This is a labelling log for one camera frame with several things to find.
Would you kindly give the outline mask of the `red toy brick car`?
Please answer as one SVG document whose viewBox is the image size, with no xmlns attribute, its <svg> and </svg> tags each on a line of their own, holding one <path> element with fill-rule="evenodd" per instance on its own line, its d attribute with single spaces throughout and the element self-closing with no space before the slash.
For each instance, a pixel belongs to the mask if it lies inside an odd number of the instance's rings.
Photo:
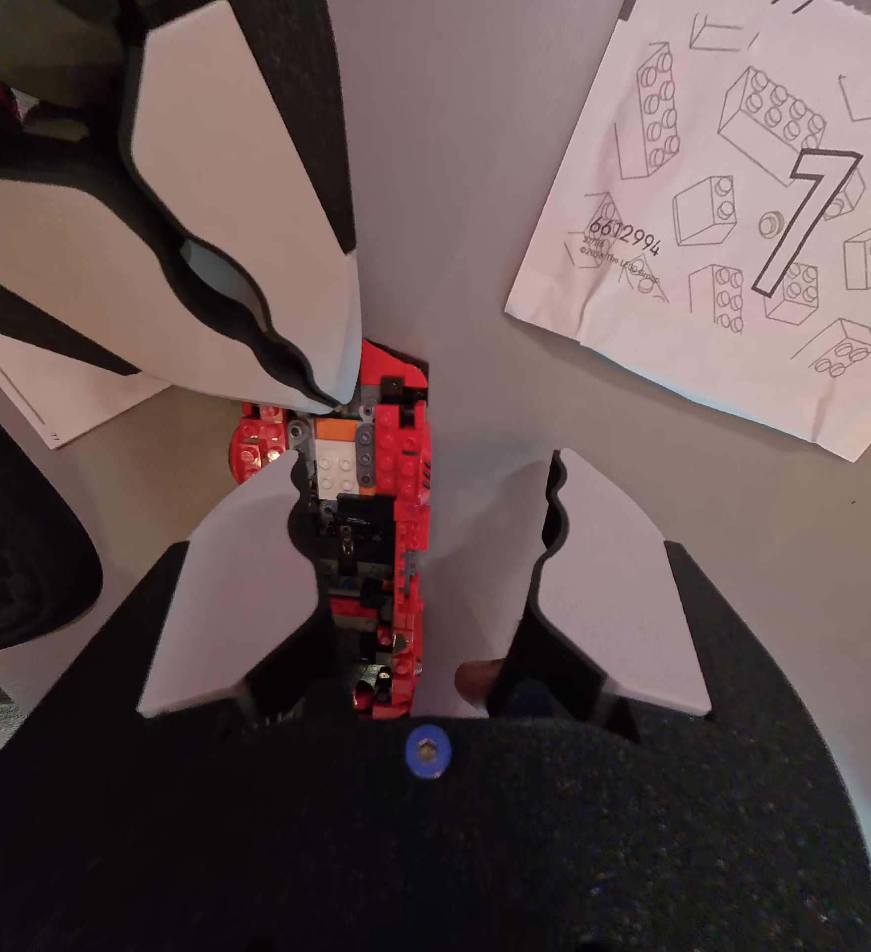
<svg viewBox="0 0 871 952">
<path fill-rule="evenodd" d="M 429 547 L 429 365 L 363 339 L 344 406 L 315 415 L 244 403 L 229 465 L 246 482 L 289 452 L 290 540 L 313 564 L 317 610 L 251 672 L 268 720 L 346 705 L 407 717 L 423 670 L 419 558 Z"/>
</svg>

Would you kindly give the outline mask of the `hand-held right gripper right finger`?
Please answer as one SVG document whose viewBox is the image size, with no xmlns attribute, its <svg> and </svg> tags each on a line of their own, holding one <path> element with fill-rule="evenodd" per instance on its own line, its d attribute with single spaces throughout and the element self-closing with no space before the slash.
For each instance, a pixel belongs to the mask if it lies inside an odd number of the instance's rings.
<svg viewBox="0 0 871 952">
<path fill-rule="evenodd" d="M 667 555 L 630 496 L 572 449 L 551 460 L 545 553 L 529 597 L 540 621 L 603 675 L 610 698 L 703 717 L 712 702 Z"/>
</svg>

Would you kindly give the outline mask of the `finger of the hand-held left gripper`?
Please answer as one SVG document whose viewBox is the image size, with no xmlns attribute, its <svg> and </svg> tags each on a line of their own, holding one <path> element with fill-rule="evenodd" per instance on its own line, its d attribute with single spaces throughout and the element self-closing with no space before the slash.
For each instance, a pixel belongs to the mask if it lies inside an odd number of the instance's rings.
<svg viewBox="0 0 871 952">
<path fill-rule="evenodd" d="M 231 2 L 148 30 L 133 70 L 127 162 L 195 243 L 258 297 L 313 395 L 357 384 L 357 257 L 344 250 Z"/>
<path fill-rule="evenodd" d="M 208 395 L 326 414 L 277 380 L 245 340 L 203 318 L 251 314 L 184 261 L 176 240 L 149 242 L 98 198 L 59 184 L 0 179 L 0 286 L 143 373 Z"/>
</svg>

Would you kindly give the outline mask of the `person's right hand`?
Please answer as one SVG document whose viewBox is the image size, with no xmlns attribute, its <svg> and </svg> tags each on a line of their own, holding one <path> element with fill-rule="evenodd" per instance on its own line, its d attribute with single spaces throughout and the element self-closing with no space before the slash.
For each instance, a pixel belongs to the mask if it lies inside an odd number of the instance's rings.
<svg viewBox="0 0 871 952">
<path fill-rule="evenodd" d="M 503 664 L 503 659 L 461 663 L 454 673 L 454 687 L 460 698 L 473 708 L 486 709 L 487 699 Z"/>
</svg>

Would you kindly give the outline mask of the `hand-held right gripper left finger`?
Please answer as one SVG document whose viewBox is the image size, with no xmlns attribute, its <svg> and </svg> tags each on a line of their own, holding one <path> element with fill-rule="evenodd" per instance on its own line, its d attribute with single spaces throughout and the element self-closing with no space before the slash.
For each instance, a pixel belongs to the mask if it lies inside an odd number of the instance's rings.
<svg viewBox="0 0 871 952">
<path fill-rule="evenodd" d="M 204 517 L 188 539 L 137 711 L 148 719 L 220 701 L 254 717 L 250 672 L 318 606 L 315 569 L 290 538 L 303 459 L 283 453 Z"/>
</svg>

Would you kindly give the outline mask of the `white instruction booklet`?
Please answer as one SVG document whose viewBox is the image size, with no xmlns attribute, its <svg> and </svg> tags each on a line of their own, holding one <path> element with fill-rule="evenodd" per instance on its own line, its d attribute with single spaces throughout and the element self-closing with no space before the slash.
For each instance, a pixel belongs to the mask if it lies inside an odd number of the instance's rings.
<svg viewBox="0 0 871 952">
<path fill-rule="evenodd" d="M 123 376 L 0 334 L 0 387 L 46 446 L 58 448 L 169 384 L 140 372 Z"/>
</svg>

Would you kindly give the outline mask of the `white brick-print paper bag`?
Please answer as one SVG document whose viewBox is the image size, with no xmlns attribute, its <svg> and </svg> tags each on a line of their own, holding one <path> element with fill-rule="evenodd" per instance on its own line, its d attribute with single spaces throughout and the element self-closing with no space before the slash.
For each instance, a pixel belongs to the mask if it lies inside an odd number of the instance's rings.
<svg viewBox="0 0 871 952">
<path fill-rule="evenodd" d="M 506 313 L 857 461 L 871 445 L 871 12 L 634 2 Z"/>
</svg>

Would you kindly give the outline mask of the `dark cloth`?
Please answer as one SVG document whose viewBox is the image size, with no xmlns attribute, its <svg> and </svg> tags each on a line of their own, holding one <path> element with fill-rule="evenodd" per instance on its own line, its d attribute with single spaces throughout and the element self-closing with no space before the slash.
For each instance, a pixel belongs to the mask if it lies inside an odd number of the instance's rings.
<svg viewBox="0 0 871 952">
<path fill-rule="evenodd" d="M 82 522 L 0 423 L 0 650 L 71 624 L 103 581 Z"/>
</svg>

